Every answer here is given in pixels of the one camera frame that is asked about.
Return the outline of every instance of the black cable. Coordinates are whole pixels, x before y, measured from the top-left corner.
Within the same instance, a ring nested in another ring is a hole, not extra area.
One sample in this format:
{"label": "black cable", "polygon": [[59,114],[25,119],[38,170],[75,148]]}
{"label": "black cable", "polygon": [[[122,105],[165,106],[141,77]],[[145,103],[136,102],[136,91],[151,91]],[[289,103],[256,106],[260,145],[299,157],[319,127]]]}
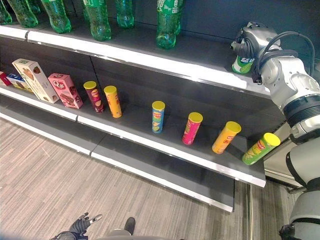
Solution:
{"label": "black cable", "polygon": [[309,45],[310,49],[311,49],[311,53],[310,53],[310,71],[309,71],[309,75],[312,77],[314,74],[314,67],[315,67],[315,47],[312,43],[312,41],[305,35],[300,34],[299,32],[296,31],[285,31],[282,32],[280,34],[278,34],[277,36],[275,36],[274,38],[272,38],[272,40],[268,43],[268,45],[265,47],[263,54],[261,54],[261,57],[259,57],[257,59],[256,62],[256,69],[258,71],[258,73],[261,75],[260,72],[260,62],[262,57],[265,55],[266,52],[270,52],[272,50],[269,50],[269,48],[275,44],[276,41],[278,41],[279,39],[283,38],[283,37],[287,37],[287,36],[297,36],[297,37],[302,37],[307,44]]}

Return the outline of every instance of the red chip can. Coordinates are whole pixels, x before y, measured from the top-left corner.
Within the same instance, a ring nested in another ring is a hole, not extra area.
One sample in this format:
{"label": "red chip can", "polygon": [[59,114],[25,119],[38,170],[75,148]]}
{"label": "red chip can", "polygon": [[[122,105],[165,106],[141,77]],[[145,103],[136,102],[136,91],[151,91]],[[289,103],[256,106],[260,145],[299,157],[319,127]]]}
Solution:
{"label": "red chip can", "polygon": [[97,89],[97,83],[95,81],[86,81],[83,84],[83,87],[89,96],[93,109],[97,113],[102,113],[104,111],[104,104],[101,101],[99,91]]}
{"label": "red chip can", "polygon": [[198,112],[191,112],[189,114],[188,122],[186,123],[182,137],[182,142],[184,144],[191,145],[194,142],[194,139],[203,119],[203,116]]}

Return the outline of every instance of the pink chip can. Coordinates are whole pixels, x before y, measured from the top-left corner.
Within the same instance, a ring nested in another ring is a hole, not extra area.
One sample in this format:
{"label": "pink chip can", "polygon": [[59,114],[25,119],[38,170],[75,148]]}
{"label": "pink chip can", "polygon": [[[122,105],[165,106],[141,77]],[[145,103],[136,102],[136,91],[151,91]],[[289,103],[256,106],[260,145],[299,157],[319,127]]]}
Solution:
{"label": "pink chip can", "polygon": [[182,137],[182,142],[186,145],[191,145],[194,142],[199,126],[203,120],[203,116],[198,112],[191,112],[188,116],[185,130]]}

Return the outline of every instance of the store shelf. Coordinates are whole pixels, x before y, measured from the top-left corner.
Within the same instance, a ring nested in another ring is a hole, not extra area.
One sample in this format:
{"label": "store shelf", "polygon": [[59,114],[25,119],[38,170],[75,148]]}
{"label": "store shelf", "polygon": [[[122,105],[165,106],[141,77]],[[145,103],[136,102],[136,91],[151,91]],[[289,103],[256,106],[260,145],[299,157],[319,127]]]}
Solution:
{"label": "store shelf", "polygon": [[147,147],[107,135],[91,156],[228,212],[235,181]]}
{"label": "store shelf", "polygon": [[165,115],[162,133],[155,134],[151,129],[151,109],[123,104],[122,110],[122,117],[113,118],[109,109],[103,113],[95,113],[91,104],[85,102],[79,110],[77,121],[235,180],[265,186],[263,162],[248,166],[241,160],[241,156],[248,149],[244,137],[235,137],[223,154],[215,154],[211,147],[219,129],[201,125],[194,143],[188,146],[181,140],[188,116],[179,118]]}
{"label": "store shelf", "polygon": [[0,117],[87,155],[106,135],[6,96],[0,99]]}
{"label": "store shelf", "polygon": [[121,29],[111,19],[112,39],[99,42],[92,38],[82,18],[70,19],[72,31],[57,34],[49,23],[42,29],[30,29],[27,41],[102,59],[169,74],[195,82],[246,92],[264,98],[269,90],[253,83],[250,75],[234,74],[231,69],[236,55],[229,43],[180,35],[175,48],[156,46],[156,30],[141,24]]}
{"label": "store shelf", "polygon": [[39,100],[36,95],[31,92],[21,90],[18,88],[10,86],[1,86],[0,85],[0,94],[13,98],[15,100],[19,100],[23,103],[29,104],[31,106],[43,109],[47,112],[59,115],[66,119],[76,121],[78,110],[75,108],[66,108],[61,100],[57,101],[56,103],[47,103],[45,101]]}
{"label": "store shelf", "polygon": [[234,208],[235,181],[92,127],[0,97],[0,117],[78,152],[132,172],[228,212]]}

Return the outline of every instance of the yellow can lid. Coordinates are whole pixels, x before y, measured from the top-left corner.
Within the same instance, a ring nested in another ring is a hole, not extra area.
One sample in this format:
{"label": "yellow can lid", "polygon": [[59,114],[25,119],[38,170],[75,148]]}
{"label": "yellow can lid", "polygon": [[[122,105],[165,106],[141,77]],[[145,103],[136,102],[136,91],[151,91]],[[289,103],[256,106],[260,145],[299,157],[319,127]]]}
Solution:
{"label": "yellow can lid", "polygon": [[277,135],[267,132],[263,135],[264,140],[271,146],[279,146],[281,141]]}
{"label": "yellow can lid", "polygon": [[162,111],[163,109],[165,109],[166,105],[163,101],[154,101],[152,103],[152,108],[158,111]]}
{"label": "yellow can lid", "polygon": [[225,124],[225,127],[230,130],[231,132],[234,133],[240,133],[241,132],[241,126],[239,123],[235,122],[235,121],[227,121]]}
{"label": "yellow can lid", "polygon": [[188,117],[194,123],[201,123],[204,117],[198,112],[191,112]]}
{"label": "yellow can lid", "polygon": [[83,84],[83,87],[85,89],[94,89],[97,87],[97,83],[95,81],[86,81],[84,84]]}
{"label": "yellow can lid", "polygon": [[115,86],[106,86],[103,91],[105,94],[114,94],[117,92],[117,88]]}

